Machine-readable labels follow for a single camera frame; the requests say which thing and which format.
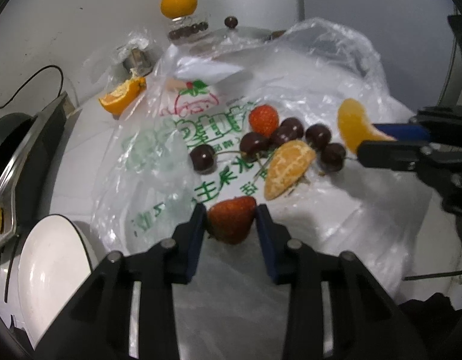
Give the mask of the red strawberry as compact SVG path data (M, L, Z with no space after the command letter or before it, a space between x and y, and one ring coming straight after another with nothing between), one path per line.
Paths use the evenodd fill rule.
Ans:
M280 125L277 110L267 104L254 108L249 113L248 120L251 130L266 138L269 138Z
M207 211L209 236L227 245L240 244L250 234L256 207L256 200L250 196L216 203Z

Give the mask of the silver induction cooker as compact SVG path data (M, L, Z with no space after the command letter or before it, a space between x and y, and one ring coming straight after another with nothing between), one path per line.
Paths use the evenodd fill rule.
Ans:
M68 110L75 106L63 93L35 116L0 118L0 251L35 218Z

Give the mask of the whole orange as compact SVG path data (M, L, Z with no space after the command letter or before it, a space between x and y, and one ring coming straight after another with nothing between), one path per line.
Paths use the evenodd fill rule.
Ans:
M168 19L176 19L194 14L198 0L161 0L160 11Z

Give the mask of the steel pot with lid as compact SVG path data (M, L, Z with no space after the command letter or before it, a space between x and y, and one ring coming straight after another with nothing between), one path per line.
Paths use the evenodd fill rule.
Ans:
M245 50L273 41L286 32L256 27L243 27L235 16L224 19L224 27L208 33L190 47L191 55L216 56Z

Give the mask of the glass jar with cherries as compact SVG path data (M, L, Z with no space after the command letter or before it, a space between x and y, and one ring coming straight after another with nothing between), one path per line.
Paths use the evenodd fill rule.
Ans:
M173 44L192 43L203 38L209 32L207 13L177 17L167 23L167 39Z

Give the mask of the clear printed plastic bag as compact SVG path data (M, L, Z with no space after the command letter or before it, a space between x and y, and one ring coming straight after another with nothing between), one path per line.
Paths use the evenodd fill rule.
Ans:
M406 122L364 35L321 18L275 40L219 31L170 46L111 135L91 230L107 251L147 250L190 218L212 217L194 290L261 298L251 218L272 218L319 252L355 252L391 294L410 265L431 191L368 169L344 116Z

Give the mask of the white ceramic plate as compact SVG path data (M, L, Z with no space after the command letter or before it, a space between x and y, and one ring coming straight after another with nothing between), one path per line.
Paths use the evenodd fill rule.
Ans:
M25 330L35 347L98 260L74 222L48 215L27 236L17 272Z

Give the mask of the red strawberry on bag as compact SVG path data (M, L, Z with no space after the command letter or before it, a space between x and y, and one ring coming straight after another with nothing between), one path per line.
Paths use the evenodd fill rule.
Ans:
M280 125L277 110L267 104L254 108L249 113L248 120L251 130L266 138L269 138Z

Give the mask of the orange mandarin segment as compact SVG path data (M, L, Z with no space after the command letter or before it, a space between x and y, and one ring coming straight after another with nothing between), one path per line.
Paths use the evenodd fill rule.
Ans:
M396 141L370 122L366 109L354 98L347 98L340 105L337 127L345 146L355 155L364 141Z

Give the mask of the dark red cherry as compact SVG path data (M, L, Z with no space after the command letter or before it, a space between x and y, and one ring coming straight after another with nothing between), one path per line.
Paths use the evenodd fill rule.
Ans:
M207 174L215 168L215 150L208 144L202 144L190 151L193 169L199 174Z

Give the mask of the orange peel half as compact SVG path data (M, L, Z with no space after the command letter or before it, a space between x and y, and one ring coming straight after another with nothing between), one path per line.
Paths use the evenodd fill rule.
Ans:
M145 77L134 77L117 86L111 93L99 98L103 109L120 116L135 98L147 88Z

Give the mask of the peeled mandarin segment cluster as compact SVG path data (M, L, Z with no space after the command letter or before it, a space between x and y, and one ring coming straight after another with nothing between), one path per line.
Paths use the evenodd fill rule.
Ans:
M316 159L316 152L303 141L293 140L277 148L269 163L263 196L266 201L280 197L293 186Z

